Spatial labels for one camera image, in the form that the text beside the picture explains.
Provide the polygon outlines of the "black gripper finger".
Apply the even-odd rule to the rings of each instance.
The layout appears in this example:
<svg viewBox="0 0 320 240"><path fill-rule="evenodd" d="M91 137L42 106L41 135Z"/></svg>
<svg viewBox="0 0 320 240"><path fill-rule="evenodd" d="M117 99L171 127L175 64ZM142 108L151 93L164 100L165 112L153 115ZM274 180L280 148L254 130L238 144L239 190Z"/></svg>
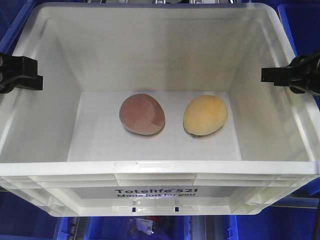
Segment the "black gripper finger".
<svg viewBox="0 0 320 240"><path fill-rule="evenodd" d="M14 88L42 91L43 90L43 77L37 75L36 77L29 77L25 75L18 75L5 78L0 82L0 93L8 94Z"/></svg>
<svg viewBox="0 0 320 240"><path fill-rule="evenodd" d="M0 72L11 76L36 77L38 62L26 56L0 53Z"/></svg>

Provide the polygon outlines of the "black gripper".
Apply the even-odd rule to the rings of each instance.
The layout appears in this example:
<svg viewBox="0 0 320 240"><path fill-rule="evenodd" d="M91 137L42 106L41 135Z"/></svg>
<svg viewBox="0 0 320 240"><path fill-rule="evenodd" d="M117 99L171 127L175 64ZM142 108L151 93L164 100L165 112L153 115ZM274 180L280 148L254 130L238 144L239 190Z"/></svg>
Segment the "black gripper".
<svg viewBox="0 0 320 240"><path fill-rule="evenodd" d="M320 94L320 49L295 57L284 67L261 69L261 82L288 87L295 94Z"/></svg>

